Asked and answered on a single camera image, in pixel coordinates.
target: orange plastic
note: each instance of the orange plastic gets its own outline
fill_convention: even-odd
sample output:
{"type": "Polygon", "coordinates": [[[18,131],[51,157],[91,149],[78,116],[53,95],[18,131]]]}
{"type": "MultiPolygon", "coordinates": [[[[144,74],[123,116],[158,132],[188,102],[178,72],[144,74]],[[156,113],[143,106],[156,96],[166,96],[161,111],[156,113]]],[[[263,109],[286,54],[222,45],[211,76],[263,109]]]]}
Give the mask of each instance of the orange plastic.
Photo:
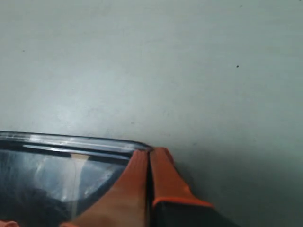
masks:
{"type": "Polygon", "coordinates": [[[153,207],[159,202],[213,207],[211,203],[199,200],[192,194],[189,186],[176,172],[172,155],[166,148],[155,148],[150,153],[150,159],[155,191],[153,207]]]}
{"type": "Polygon", "coordinates": [[[145,227],[148,153],[135,151],[110,190],[87,211],[62,227],[145,227]]]}

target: gray surface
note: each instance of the gray surface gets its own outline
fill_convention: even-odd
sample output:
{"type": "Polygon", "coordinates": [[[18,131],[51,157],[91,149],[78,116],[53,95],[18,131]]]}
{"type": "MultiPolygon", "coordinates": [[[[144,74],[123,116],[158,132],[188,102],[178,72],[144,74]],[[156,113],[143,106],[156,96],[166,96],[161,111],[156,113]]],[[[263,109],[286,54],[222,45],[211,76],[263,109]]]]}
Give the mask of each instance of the gray surface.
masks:
{"type": "Polygon", "coordinates": [[[299,0],[1,1],[0,129],[166,146],[237,223],[302,226],[302,20],[299,0]]]}

